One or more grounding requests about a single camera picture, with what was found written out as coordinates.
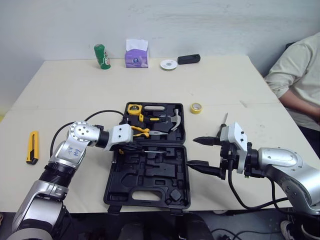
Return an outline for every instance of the tissue box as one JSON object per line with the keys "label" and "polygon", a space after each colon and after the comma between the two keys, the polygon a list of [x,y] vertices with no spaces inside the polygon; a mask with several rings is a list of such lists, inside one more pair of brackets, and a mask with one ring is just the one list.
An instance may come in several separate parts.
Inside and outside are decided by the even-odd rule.
{"label": "tissue box", "polygon": [[127,68],[147,68],[148,67],[148,41],[143,39],[127,39],[126,53],[124,56]]}

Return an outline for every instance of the floor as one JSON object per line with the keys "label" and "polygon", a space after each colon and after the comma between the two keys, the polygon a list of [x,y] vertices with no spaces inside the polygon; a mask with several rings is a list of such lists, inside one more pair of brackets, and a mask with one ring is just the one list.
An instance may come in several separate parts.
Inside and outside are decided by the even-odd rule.
{"label": "floor", "polygon": [[[232,233],[240,231],[278,232],[279,224],[285,220],[285,216],[275,209],[266,209],[256,212],[233,211],[224,214],[215,214],[212,211],[192,212],[204,219],[208,228],[226,229]],[[14,213],[5,212],[0,226],[0,240],[5,240],[11,233],[11,223]],[[167,211],[161,212],[124,212],[120,215],[108,213],[71,214],[73,225],[70,225],[62,240],[116,240],[122,227],[127,223],[141,222],[144,226],[152,229],[152,239],[171,240],[175,232],[175,216]],[[64,220],[63,229],[68,225],[69,219]],[[233,237],[225,230],[216,230],[213,233],[215,240],[223,235]],[[239,236],[242,240],[283,240],[281,233],[256,234],[243,233]]]}

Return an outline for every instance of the table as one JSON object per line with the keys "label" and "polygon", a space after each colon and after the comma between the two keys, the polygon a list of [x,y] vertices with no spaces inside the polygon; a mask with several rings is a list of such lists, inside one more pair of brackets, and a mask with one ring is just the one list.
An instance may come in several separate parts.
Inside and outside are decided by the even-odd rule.
{"label": "table", "polygon": [[[269,90],[247,56],[203,57],[199,63],[179,65],[164,71],[163,58],[150,60],[150,67],[125,68],[123,59],[112,59],[111,68],[101,70],[96,60],[45,61],[0,123],[0,211],[16,212],[31,185],[49,160],[56,130],[65,123],[83,120],[99,110],[124,112],[127,102],[167,102],[184,105],[185,146],[189,160],[209,161],[219,166],[220,148],[204,146],[192,139],[214,136],[228,112],[227,124],[237,121],[253,148],[286,147],[319,168],[319,159],[285,108]],[[198,102],[201,114],[189,107]],[[106,129],[120,116],[103,113],[89,122]],[[25,163],[31,131],[39,131],[36,165]],[[65,140],[67,129],[56,139]],[[69,185],[64,203],[72,213],[106,212],[103,195],[111,167],[112,152],[89,147]],[[191,206],[195,210],[242,209],[228,182],[189,168]],[[233,181],[242,200],[255,206],[271,200],[265,178],[244,178],[234,171]],[[278,198],[285,194],[277,187]],[[282,207],[290,206],[283,202]],[[123,206],[122,211],[154,211],[152,207]]]}

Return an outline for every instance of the purple tissue box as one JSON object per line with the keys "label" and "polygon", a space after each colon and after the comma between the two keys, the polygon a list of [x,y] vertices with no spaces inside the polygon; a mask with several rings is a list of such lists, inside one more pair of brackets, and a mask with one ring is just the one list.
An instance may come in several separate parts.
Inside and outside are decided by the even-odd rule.
{"label": "purple tissue box", "polygon": [[125,53],[124,60],[127,68],[147,68],[148,49],[146,51],[131,49]]}

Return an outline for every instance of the yellow roll of tape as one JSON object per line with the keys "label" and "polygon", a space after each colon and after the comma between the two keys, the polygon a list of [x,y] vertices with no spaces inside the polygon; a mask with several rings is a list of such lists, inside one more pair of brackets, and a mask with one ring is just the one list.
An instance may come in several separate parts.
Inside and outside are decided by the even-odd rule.
{"label": "yellow roll of tape", "polygon": [[202,106],[199,103],[192,103],[191,107],[190,107],[190,111],[193,114],[199,114],[202,111]]}

